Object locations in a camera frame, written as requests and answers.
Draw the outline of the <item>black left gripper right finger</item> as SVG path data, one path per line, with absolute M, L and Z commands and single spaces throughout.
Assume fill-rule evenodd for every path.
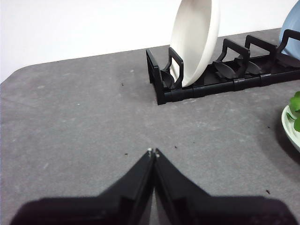
M 172 225 L 296 225 L 285 203 L 263 196 L 212 196 L 155 149 L 160 216 Z

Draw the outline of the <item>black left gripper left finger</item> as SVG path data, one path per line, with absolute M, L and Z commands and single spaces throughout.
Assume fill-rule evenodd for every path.
M 24 204 L 13 225 L 137 225 L 152 200 L 155 154 L 147 151 L 97 196 L 42 198 Z

